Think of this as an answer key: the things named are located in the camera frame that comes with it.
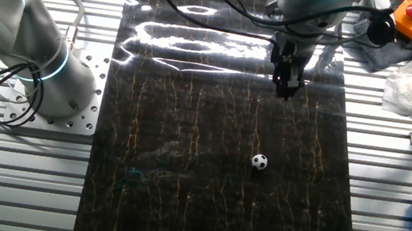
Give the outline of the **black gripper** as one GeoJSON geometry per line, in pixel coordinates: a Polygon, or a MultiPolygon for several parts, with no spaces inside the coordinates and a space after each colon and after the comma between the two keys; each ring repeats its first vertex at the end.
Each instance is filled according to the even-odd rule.
{"type": "Polygon", "coordinates": [[[304,68],[311,60],[313,46],[280,36],[273,37],[273,41],[270,61],[274,67],[275,93],[277,97],[289,100],[300,89],[300,80],[304,78],[304,68]]]}

